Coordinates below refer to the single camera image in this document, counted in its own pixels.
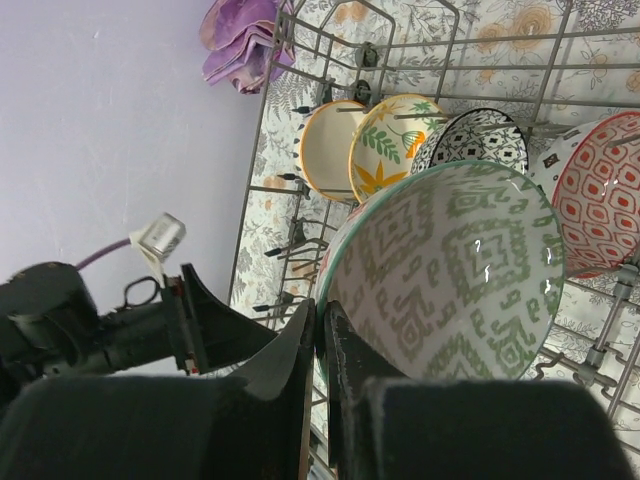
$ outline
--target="bowl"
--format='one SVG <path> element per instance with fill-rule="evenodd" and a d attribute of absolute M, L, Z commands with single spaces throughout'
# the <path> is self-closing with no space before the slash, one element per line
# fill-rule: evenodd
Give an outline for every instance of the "bowl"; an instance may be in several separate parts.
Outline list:
<path fill-rule="evenodd" d="M 476 108 L 449 120 L 418 149 L 411 174 L 460 160 L 499 163 L 525 173 L 529 157 L 513 119 L 495 108 Z"/>
<path fill-rule="evenodd" d="M 595 277 L 632 256 L 640 239 L 640 113 L 571 129 L 532 164 L 558 212 L 567 271 Z M 621 143 L 622 139 L 631 139 Z"/>
<path fill-rule="evenodd" d="M 387 98 L 367 114 L 349 152 L 349 180 L 360 203 L 406 177 L 418 147 L 439 125 L 436 116 L 395 116 L 441 112 L 428 98 L 406 94 Z"/>
<path fill-rule="evenodd" d="M 461 161 L 374 195 L 330 242 L 314 298 L 406 375 L 518 378 L 557 312 L 559 222 L 519 172 Z"/>
<path fill-rule="evenodd" d="M 351 100 L 330 102 L 304 115 L 298 126 L 293 154 L 298 175 L 329 200 L 355 201 L 348 158 L 354 133 L 365 118 L 362 108 Z"/>

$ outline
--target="dish rack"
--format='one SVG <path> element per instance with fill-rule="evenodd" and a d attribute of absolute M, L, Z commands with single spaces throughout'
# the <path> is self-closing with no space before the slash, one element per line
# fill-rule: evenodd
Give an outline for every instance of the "dish rack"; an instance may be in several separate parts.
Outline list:
<path fill-rule="evenodd" d="M 299 67 L 298 63 L 294 64 L 293 67 L 287 67 L 273 61 L 267 72 L 267 78 L 269 78 L 274 68 L 280 68 L 286 72 L 285 76 L 289 76 L 289 78 L 295 76 L 305 81 L 313 82 L 315 91 L 311 100 L 312 104 L 296 105 L 294 111 L 298 113 L 306 113 L 317 105 L 340 98 L 353 98 L 365 104 L 365 108 L 371 108 L 371 106 L 377 104 L 388 95 L 417 93 L 415 91 L 396 91 L 397 82 L 390 82 L 390 79 L 393 80 L 394 76 L 403 76 L 406 72 L 420 72 L 422 76 L 430 76 L 433 79 L 433 85 L 431 90 L 425 90 L 424 86 L 420 86 L 418 93 L 434 99 L 448 114 L 462 113 L 473 106 L 496 106 L 510 113 L 516 124 L 525 132 L 529 140 L 530 157 L 535 158 L 536 154 L 542 151 L 557 135 L 575 125 L 594 120 L 594 118 L 573 118 L 573 122 L 571 122 L 567 121 L 567 118 L 562 117 L 562 115 L 554 115 L 554 113 L 561 112 L 566 107 L 584 107 L 591 112 L 597 112 L 597 114 L 611 114 L 619 109 L 640 109 L 640 103 L 616 102 L 588 98 L 588 96 L 575 98 L 575 96 L 559 95 L 552 88 L 552 83 L 555 79 L 566 72 L 589 71 L 595 75 L 595 72 L 602 68 L 602 65 L 597 62 L 588 64 L 584 62 L 569 63 L 566 58 L 561 58 L 559 52 L 561 46 L 566 42 L 584 37 L 602 38 L 610 35 L 640 35 L 640 27 L 570 31 L 568 28 L 569 21 L 572 18 L 572 14 L 575 14 L 572 0 L 559 0 L 557 2 L 561 9 L 557 19 L 557 31 L 540 35 L 527 32 L 528 34 L 526 35 L 501 36 L 499 40 L 492 36 L 469 38 L 467 32 L 463 32 L 460 29 L 461 19 L 469 15 L 469 12 L 457 8 L 447 1 L 434 0 L 430 3 L 431 8 L 439 9 L 442 18 L 446 19 L 447 28 L 445 30 L 449 32 L 448 36 L 431 39 L 420 38 L 419 41 L 411 41 L 409 36 L 403 35 L 399 42 L 397 41 L 396 33 L 400 22 L 407 19 L 394 18 L 382 8 L 366 0 L 353 0 L 352 2 L 335 0 L 333 4 L 326 5 L 328 8 L 323 14 L 324 19 L 319 24 L 312 24 L 304 19 L 303 12 L 306 7 L 313 9 L 313 6 L 317 5 L 318 1 L 320 3 L 327 2 L 327 0 L 300 0 L 293 9 L 288 9 L 285 8 L 285 0 L 278 9 L 276 20 L 274 33 L 276 48 L 274 49 L 273 58 L 277 58 L 276 54 L 283 48 L 284 44 L 291 44 L 296 49 L 298 57 L 306 56 L 307 59 L 313 58 L 314 60 L 307 63 L 307 65 L 312 64 L 312 68 L 306 69 Z M 355 3 L 360 5 L 358 7 L 360 10 L 366 8 L 377 15 L 383 23 L 386 22 L 387 26 L 382 30 L 386 35 L 383 41 L 380 41 L 378 36 L 376 41 L 371 43 L 368 41 L 352 42 L 346 39 L 345 35 L 331 31 L 329 27 L 338 9 L 344 9 L 343 5 Z M 297 35 L 297 32 L 301 31 L 304 31 L 305 34 Z M 458 81 L 470 72 L 476 75 L 478 72 L 486 71 L 488 67 L 487 65 L 474 63 L 467 64 L 463 61 L 463 56 L 460 55 L 458 55 L 459 61 L 453 61 L 454 52 L 473 50 L 474 46 L 478 45 L 530 42 L 532 40 L 540 40 L 549 44 L 548 59 L 545 63 L 531 64 L 530 62 L 525 62 L 489 68 L 499 68 L 502 71 L 530 72 L 535 70 L 538 76 L 541 77 L 536 91 L 531 90 L 525 92 L 524 95 L 517 96 L 477 95 L 474 92 L 473 85 L 465 87 L 463 82 Z M 439 56 L 434 61 L 416 62 L 415 58 L 406 54 L 408 49 L 417 49 L 419 52 L 423 52 L 425 57 L 427 54 L 434 56 L 434 52 L 439 52 Z M 348 56 L 351 61 L 345 55 L 345 50 L 351 52 Z M 621 69 L 640 70 L 640 64 L 628 62 L 607 63 L 606 68 L 613 71 Z M 265 85 L 262 94 L 259 126 L 251 163 L 252 170 L 271 88 L 273 88 L 272 85 Z M 294 202 L 293 215 L 289 218 L 288 243 L 274 246 L 276 248 L 265 252 L 265 255 L 277 256 L 282 261 L 282 275 L 277 280 L 279 283 L 277 298 L 273 299 L 269 304 L 255 305 L 253 308 L 255 312 L 260 314 L 256 320 L 265 322 L 267 326 L 275 330 L 282 328 L 286 323 L 286 319 L 302 298 L 312 294 L 317 268 L 322 260 L 323 252 L 327 248 L 328 241 L 333 232 L 340 226 L 340 222 L 354 207 L 353 205 L 343 205 L 334 201 L 323 200 L 324 210 L 321 214 L 314 218 L 309 218 L 308 216 L 303 218 L 300 212 L 304 203 L 311 199 L 318 200 L 318 198 L 315 198 L 317 194 L 309 191 L 308 187 L 298 177 L 293 167 L 293 161 L 291 165 L 290 170 L 279 173 L 280 178 L 288 182 L 289 186 L 284 188 L 254 185 L 250 174 L 242 213 L 242 221 L 244 222 L 247 199 L 251 192 L 269 192 L 276 194 L 282 201 Z M 238 249 L 241 236 L 242 227 L 238 235 Z M 639 259 L 640 250 L 634 257 L 636 261 Z M 236 251 L 234 271 L 237 267 L 237 261 L 238 251 Z M 296 271 L 301 269 L 306 273 L 296 274 Z M 566 325 L 555 325 L 557 331 L 563 335 L 574 338 L 576 342 L 587 342 L 592 345 L 582 362 L 572 359 L 571 355 L 565 352 L 555 351 L 548 346 L 543 346 L 530 370 L 534 372 L 533 378 L 542 379 L 549 369 L 563 366 L 573 374 L 574 381 L 587 387 L 595 386 L 601 388 L 602 395 L 608 400 L 606 409 L 611 418 L 620 409 L 630 409 L 640 414 L 640 408 L 624 401 L 623 396 L 630 377 L 634 374 L 640 374 L 640 367 L 636 365 L 640 355 L 640 334 L 636 336 L 628 354 L 620 352 L 607 344 L 608 334 L 615 324 L 621 309 L 640 309 L 640 305 L 630 301 L 631 292 L 635 286 L 635 273 L 636 271 L 633 268 L 622 268 L 617 273 L 618 282 L 613 294 L 607 293 L 603 289 L 585 285 L 580 280 L 567 279 L 567 285 L 589 294 L 601 296 L 603 299 L 612 302 L 611 310 L 598 338 L 593 338 L 592 335 L 585 334 L 584 331 L 572 329 Z M 308 286 L 308 292 L 306 294 L 301 292 L 290 293 L 288 290 L 289 283 L 300 281 L 305 282 Z M 232 282 L 229 300 L 231 300 L 233 288 Z M 602 362 L 609 357 L 613 358 L 622 368 L 616 378 L 599 371 Z M 326 390 L 321 382 L 314 380 L 312 408 L 318 406 L 324 406 L 326 409 Z M 319 428 L 313 428 L 315 435 L 312 437 L 315 438 L 315 442 L 312 442 L 313 448 L 310 450 L 310 455 L 315 464 L 322 467 L 323 475 L 332 476 L 331 470 L 326 465 L 326 457 L 319 453 L 323 449 L 326 450 L 327 439 L 323 437 Z M 622 441 L 622 444 L 632 456 L 638 455 L 638 462 L 640 463 L 640 449 L 638 446 L 625 441 Z"/>

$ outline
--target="cloth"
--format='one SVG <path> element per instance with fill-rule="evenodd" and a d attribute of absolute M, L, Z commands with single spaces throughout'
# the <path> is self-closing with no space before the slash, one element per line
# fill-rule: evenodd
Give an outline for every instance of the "cloth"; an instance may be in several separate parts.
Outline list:
<path fill-rule="evenodd" d="M 207 83 L 215 85 L 227 78 L 240 93 L 260 91 L 274 47 L 275 2 L 278 1 L 216 1 L 200 26 L 200 40 L 211 51 L 202 67 Z M 289 1 L 284 9 L 292 11 Z M 285 44 L 274 60 L 293 65 L 293 47 Z M 282 72 L 282 69 L 274 68 L 270 80 L 275 80 Z"/>

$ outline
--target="floral tablecloth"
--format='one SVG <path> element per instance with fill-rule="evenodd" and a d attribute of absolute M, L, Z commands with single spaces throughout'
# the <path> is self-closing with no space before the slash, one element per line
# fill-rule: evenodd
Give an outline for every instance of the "floral tablecloth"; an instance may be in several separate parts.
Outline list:
<path fill-rule="evenodd" d="M 429 0 L 374 0 L 373 4 L 395 18 L 394 43 L 414 43 L 448 40 L 452 34 L 455 16 L 445 6 Z M 493 38 L 506 35 L 554 34 L 558 31 L 562 14 L 569 8 L 567 0 L 455 0 L 460 22 L 455 32 L 461 38 Z M 299 18 L 318 26 L 332 8 L 332 0 L 307 0 Z M 638 7 L 640 0 L 574 0 L 570 4 L 566 32 L 622 29 L 640 26 Z M 391 32 L 391 23 L 360 3 L 352 2 L 337 7 L 326 31 L 350 42 L 369 41 L 385 44 Z M 313 47 L 316 34 L 300 25 L 295 29 L 296 40 Z M 451 53 L 443 83 L 445 97 L 440 105 L 445 111 L 456 113 L 478 106 L 499 108 L 515 118 L 530 119 L 536 113 L 532 102 L 525 100 L 538 95 L 545 77 L 546 65 L 555 40 L 525 39 L 510 42 L 489 41 L 482 44 L 456 45 Z M 321 42 L 326 52 L 328 41 Z M 313 54 L 297 49 L 295 68 L 322 76 L 325 61 Z M 409 69 L 386 71 L 383 79 L 385 94 L 415 92 L 433 94 L 444 66 L 446 45 L 419 46 L 393 49 L 390 65 L 403 65 Z M 334 43 L 332 58 L 347 64 L 354 63 L 354 51 Z M 640 102 L 640 33 L 622 31 L 611 35 L 592 37 L 570 36 L 559 44 L 556 65 L 578 65 L 575 68 L 554 68 L 550 72 L 545 97 L 550 100 L 590 102 Z M 629 64 L 616 68 L 613 64 Z M 342 85 L 355 80 L 353 71 L 330 63 L 327 75 Z M 379 72 L 365 72 L 362 78 L 376 85 Z M 258 150 L 251 184 L 271 189 L 295 188 L 278 174 L 294 171 L 292 141 L 300 123 L 299 114 L 292 112 L 299 106 L 313 106 L 317 83 L 295 73 L 285 73 L 269 86 L 267 106 L 260 128 Z M 478 99 L 500 97 L 501 101 Z M 335 98 L 344 95 L 336 94 Z M 619 111 L 617 107 L 542 103 L 537 120 L 548 120 L 562 125 L 578 125 L 606 117 Z M 530 158 L 550 141 L 534 136 L 529 146 Z M 322 221 L 325 216 L 330 225 L 339 226 L 349 212 L 349 206 L 331 205 L 311 192 L 310 199 L 301 199 L 298 217 Z M 288 242 L 291 218 L 297 197 L 264 191 L 249 191 L 242 237 L 238 246 L 238 262 L 233 277 L 231 306 L 250 317 L 264 316 L 252 309 L 255 305 L 277 303 L 283 261 L 266 257 L 264 252 Z M 329 240 L 333 230 L 325 231 Z M 307 238 L 320 235 L 320 226 L 308 224 Z M 292 268 L 300 267 L 295 272 Z M 310 273 L 313 265 L 304 261 L 290 262 L 287 276 L 300 277 Z M 590 281 L 600 289 L 611 289 L 609 277 Z M 284 290 L 294 295 L 307 295 L 309 282 L 287 281 Z M 584 293 L 575 287 L 566 287 L 557 323 L 587 337 L 595 338 L 608 313 L 609 305 L 601 297 Z M 638 333 L 638 312 L 626 309 L 612 333 L 612 345 L 627 355 Z M 555 329 L 547 347 L 563 351 L 569 358 L 582 361 L 589 342 Z M 619 377 L 621 366 L 609 355 L 603 373 Z M 535 376 L 531 369 L 527 376 Z M 546 377 L 571 379 L 571 372 L 562 366 L 545 370 Z M 319 391 L 324 385 L 314 381 Z M 606 400 L 599 388 L 592 388 L 596 398 Z M 625 398 L 640 407 L 640 372 L 635 370 L 626 390 Z M 313 423 L 326 435 L 326 405 L 313 408 Z M 621 408 L 614 418 L 614 427 L 627 443 L 640 448 L 640 413 Z M 640 465 L 640 456 L 631 455 L 634 465 Z"/>

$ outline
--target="green bowl rim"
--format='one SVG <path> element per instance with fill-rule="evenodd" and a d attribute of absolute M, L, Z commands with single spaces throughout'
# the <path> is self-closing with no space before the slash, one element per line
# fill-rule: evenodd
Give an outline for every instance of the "green bowl rim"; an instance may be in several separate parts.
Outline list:
<path fill-rule="evenodd" d="M 423 177 L 426 177 L 428 175 L 432 175 L 436 172 L 439 172 L 440 170 L 445 170 L 447 168 L 452 168 L 452 167 L 459 167 L 462 165 L 491 165 L 493 167 L 497 167 L 499 169 L 502 170 L 507 170 L 509 172 L 513 172 L 515 173 L 517 176 L 521 177 L 524 179 L 525 182 L 531 184 L 533 186 L 533 188 L 535 189 L 536 192 L 538 192 L 538 194 L 540 195 L 540 197 L 542 197 L 543 200 L 543 205 L 545 207 L 547 207 L 549 209 L 549 211 L 551 212 L 551 215 L 553 215 L 553 218 L 556 221 L 556 226 L 557 226 L 557 231 L 558 231 L 558 236 L 560 237 L 560 242 L 562 245 L 562 283 L 560 284 L 559 287 L 559 292 L 558 292 L 558 305 L 555 309 L 555 312 L 553 312 L 553 315 L 551 315 L 551 318 L 548 322 L 548 326 L 547 326 L 547 331 L 544 334 L 544 340 L 540 343 L 540 346 L 538 347 L 537 351 L 536 351 L 536 356 L 533 358 L 533 360 L 531 362 L 529 362 L 529 365 L 527 365 L 527 367 L 522 371 L 522 373 L 520 374 L 520 376 L 516 377 L 516 378 L 512 378 L 511 380 L 516 380 L 522 377 L 522 375 L 524 375 L 527 370 L 529 370 L 529 368 L 531 367 L 531 365 L 533 364 L 533 362 L 535 361 L 535 358 L 538 356 L 538 353 L 540 352 L 540 349 L 543 347 L 544 342 L 546 341 L 547 337 L 549 336 L 549 332 L 551 331 L 551 327 L 553 326 L 553 320 L 555 319 L 555 317 L 558 315 L 558 310 L 560 309 L 560 302 L 562 301 L 562 294 L 564 293 L 564 284 L 566 281 L 566 254 L 565 254 L 565 242 L 564 242 L 564 237 L 562 236 L 562 231 L 560 229 L 560 220 L 558 218 L 558 215 L 556 214 L 556 210 L 555 208 L 553 208 L 553 205 L 551 205 L 551 202 L 549 201 L 549 199 L 547 198 L 547 196 L 540 191 L 540 189 L 538 188 L 538 186 L 536 185 L 536 183 L 531 180 L 529 177 L 527 177 L 526 175 L 523 175 L 522 173 L 518 172 L 517 170 L 511 168 L 511 167 L 507 167 L 505 165 L 499 164 L 499 163 L 495 163 L 495 162 L 488 162 L 485 160 L 460 160 L 460 161 L 455 161 L 455 162 L 449 162 L 449 163 L 444 163 L 442 165 L 438 165 L 435 167 L 431 167 L 431 168 L 427 168 L 426 170 L 416 173 L 414 175 L 411 175 L 410 177 L 407 177 L 406 180 L 400 181 L 394 185 L 391 185 L 390 187 L 386 188 L 385 190 L 383 190 L 383 193 L 380 196 L 380 199 L 383 198 L 387 198 L 391 195 L 393 195 L 395 192 L 397 192 L 400 189 L 404 189 L 404 188 L 408 188 L 412 183 L 416 182 L 418 179 L 421 179 Z M 331 283 L 331 279 L 333 278 L 333 275 L 335 274 L 335 270 L 338 267 L 338 264 L 340 263 L 340 261 L 342 260 L 342 257 L 344 255 L 346 246 L 349 245 L 353 239 L 353 237 L 358 233 L 358 230 L 360 229 L 360 226 L 371 216 L 373 215 L 373 213 L 378 210 L 378 208 L 384 204 L 384 201 L 377 199 L 376 200 L 376 204 L 372 205 L 370 208 L 366 208 L 364 213 L 360 216 L 360 218 L 357 220 L 357 222 L 353 225 L 351 231 L 347 234 L 347 236 L 344 238 L 344 240 L 342 241 L 342 244 L 340 245 L 340 247 L 338 247 L 338 251 L 335 253 L 335 257 L 333 259 L 333 261 L 331 262 L 331 265 L 329 265 L 329 268 L 327 270 L 327 273 L 325 275 L 325 277 L 327 278 L 327 280 L 324 282 L 324 285 L 322 287 L 322 291 L 319 292 L 319 295 L 314 295 L 314 297 L 316 297 L 316 318 L 319 318 L 320 321 L 322 321 L 323 317 L 324 317 L 324 309 L 325 309 L 325 305 L 327 303 L 327 294 L 328 294 L 328 290 L 329 290 L 329 285 Z"/>

